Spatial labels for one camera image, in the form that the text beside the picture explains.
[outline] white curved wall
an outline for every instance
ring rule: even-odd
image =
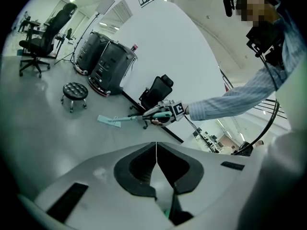
[[[174,81],[167,99],[190,103],[225,93],[208,43],[193,21],[173,3],[151,2],[124,23],[112,39],[139,47],[139,59],[124,86],[124,91],[137,102],[145,87],[151,87],[155,77],[164,74]],[[194,131],[184,119],[168,128],[183,140]]]

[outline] stool leg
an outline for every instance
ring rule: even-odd
[[[71,101],[71,110],[70,110],[70,112],[72,113],[73,112],[73,101]]]

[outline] office chair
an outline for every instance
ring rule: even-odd
[[[143,94],[139,97],[141,105],[145,109],[145,111],[153,108],[158,104],[158,102],[164,100],[164,98],[166,98],[173,91],[172,89],[173,84],[174,82],[166,74],[164,74],[162,77],[156,77],[153,81],[151,88],[148,89],[146,87]],[[139,108],[136,108],[135,106],[131,106],[130,110],[132,108],[135,108],[136,110],[139,111]],[[135,115],[142,115],[143,113],[132,114],[129,115],[128,117]]]
[[[54,37],[59,33],[60,29],[71,19],[71,16],[76,11],[77,6],[73,3],[66,4],[61,11],[54,17],[50,25],[47,27],[46,31],[42,35],[42,38],[33,38],[32,31],[33,26],[30,26],[30,36],[28,40],[22,40],[19,42],[19,45],[23,48],[26,48],[30,53],[33,59],[30,60],[21,60],[19,69],[19,76],[23,75],[23,70],[33,65],[37,68],[39,72],[39,78],[42,77],[42,71],[38,64],[47,65],[47,68],[50,69],[50,64],[38,60],[38,57],[45,57],[50,54],[53,50]]]

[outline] hand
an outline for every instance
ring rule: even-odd
[[[189,105],[188,104],[182,104],[182,106],[183,106],[183,110],[185,110],[185,114],[189,114]],[[153,125],[159,125],[159,126],[163,125],[163,123],[161,123],[158,119],[151,120],[151,123]]]

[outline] cable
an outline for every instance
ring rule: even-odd
[[[270,69],[269,69],[267,63],[265,62],[265,60],[264,60],[264,58],[263,58],[262,55],[260,55],[259,58],[260,58],[261,61],[263,62],[263,64],[264,64],[265,68],[267,69],[267,71],[269,72],[269,74],[270,74],[270,76],[271,76],[271,78],[272,78],[272,82],[273,82],[274,88],[275,88],[275,90],[277,91],[277,90],[278,90],[277,84],[276,84],[276,82],[275,82],[275,79],[274,79],[274,77],[273,77],[273,75],[272,75],[272,73],[271,73],[271,71],[270,71]],[[266,127],[263,129],[263,131],[260,133],[260,135],[259,135],[253,142],[251,142],[249,145],[247,145],[246,147],[244,147],[243,149],[241,149],[240,151],[238,151],[238,152],[237,152],[236,154],[234,154],[234,155],[241,155],[241,153],[242,153],[243,151],[245,151],[245,150],[251,148],[251,147],[252,147],[252,146],[253,146],[253,145],[254,145],[254,144],[255,144],[255,143],[256,143],[256,142],[267,132],[267,131],[268,131],[268,130],[269,130],[269,128],[271,127],[271,125],[273,124],[273,122],[274,122],[274,120],[275,120],[275,117],[276,117],[277,114],[278,114],[279,107],[280,107],[280,105],[279,105],[278,101],[276,100],[276,101],[275,101],[274,110],[273,110],[273,112],[272,112],[272,115],[271,115],[271,117],[270,117],[270,119],[269,119],[269,121],[268,121]]]
[[[195,131],[198,133],[198,135],[200,136],[200,138],[206,143],[206,145],[209,147],[209,149],[211,150],[211,152],[215,153],[215,151],[213,150],[213,148],[211,147],[211,145],[209,144],[208,141],[206,141],[206,139],[201,135],[201,133],[198,131],[197,127],[195,126],[195,124],[193,124],[186,115],[184,115],[184,117],[187,119],[187,121],[189,122],[189,124],[195,129]]]

